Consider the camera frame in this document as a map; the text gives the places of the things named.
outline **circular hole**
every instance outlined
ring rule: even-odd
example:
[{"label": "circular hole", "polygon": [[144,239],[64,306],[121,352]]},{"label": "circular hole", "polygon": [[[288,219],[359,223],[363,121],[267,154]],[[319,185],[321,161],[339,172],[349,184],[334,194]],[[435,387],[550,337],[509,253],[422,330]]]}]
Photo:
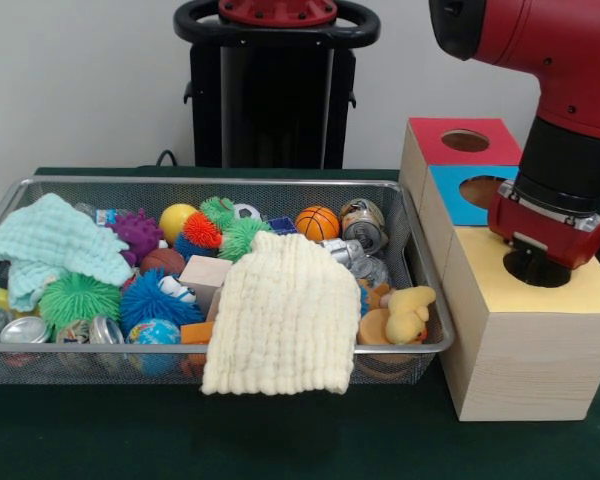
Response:
[{"label": "circular hole", "polygon": [[488,210],[491,199],[504,181],[504,178],[490,175],[468,178],[460,184],[460,195],[471,205]]},{"label": "circular hole", "polygon": [[442,143],[459,152],[477,153],[489,148],[489,139],[471,130],[451,130],[442,136]]},{"label": "circular hole", "polygon": [[540,260],[522,250],[507,253],[504,268],[521,282],[534,287],[558,288],[569,283],[571,270],[548,260]]}]

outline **towel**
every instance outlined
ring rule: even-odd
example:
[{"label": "towel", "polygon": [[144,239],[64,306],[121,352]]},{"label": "towel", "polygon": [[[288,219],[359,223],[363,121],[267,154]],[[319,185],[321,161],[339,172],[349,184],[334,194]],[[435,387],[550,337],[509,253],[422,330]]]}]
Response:
[{"label": "towel", "polygon": [[132,272],[119,252],[128,248],[58,195],[46,194],[0,224],[0,261],[11,262],[9,305],[33,310],[46,286],[69,272],[122,286]]},{"label": "towel", "polygon": [[360,288],[303,235],[259,232],[227,274],[202,392],[344,393],[353,370]]}]

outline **wire mesh basket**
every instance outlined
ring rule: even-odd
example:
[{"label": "wire mesh basket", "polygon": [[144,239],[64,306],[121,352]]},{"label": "wire mesh basket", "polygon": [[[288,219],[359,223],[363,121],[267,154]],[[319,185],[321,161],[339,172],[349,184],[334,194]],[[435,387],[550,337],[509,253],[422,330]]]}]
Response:
[{"label": "wire mesh basket", "polygon": [[[174,203],[199,205],[218,195],[255,205],[269,218],[295,217],[309,205],[338,212],[353,198],[376,203],[387,221],[389,243],[380,256],[392,285],[429,285],[429,336],[422,345],[355,348],[352,383],[416,383],[436,353],[447,349],[454,330],[413,202],[388,181],[242,180],[195,178],[32,177],[14,185],[0,203],[0,222],[13,210],[55,193],[74,205],[138,210],[159,218]],[[0,286],[8,265],[0,263]],[[181,384],[200,383],[204,345],[78,345],[0,343],[0,384]]]}]

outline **green toy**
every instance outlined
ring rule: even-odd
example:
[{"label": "green toy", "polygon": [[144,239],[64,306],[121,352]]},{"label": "green toy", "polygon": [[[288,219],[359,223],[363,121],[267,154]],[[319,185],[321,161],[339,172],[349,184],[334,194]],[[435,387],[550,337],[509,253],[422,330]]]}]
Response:
[{"label": "green toy", "polygon": [[233,202],[228,198],[211,197],[202,202],[200,210],[223,233],[236,223]]},{"label": "green toy", "polygon": [[224,232],[224,242],[220,247],[219,258],[237,262],[251,252],[251,242],[258,232],[272,232],[271,226],[261,220],[245,217],[236,220]]},{"label": "green toy", "polygon": [[40,316],[56,331],[96,315],[120,318],[120,290],[79,273],[52,283],[40,299]]}]

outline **table surface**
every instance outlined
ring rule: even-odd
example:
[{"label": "table surface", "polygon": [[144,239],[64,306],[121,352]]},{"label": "table surface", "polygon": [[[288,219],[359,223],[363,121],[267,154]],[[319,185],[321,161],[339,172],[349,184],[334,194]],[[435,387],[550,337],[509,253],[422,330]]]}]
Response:
[{"label": "table surface", "polygon": [[[395,171],[40,169],[38,174],[366,178]],[[415,386],[205,397],[192,386],[1,386],[0,478],[600,479],[582,422],[460,423],[434,360]]]}]

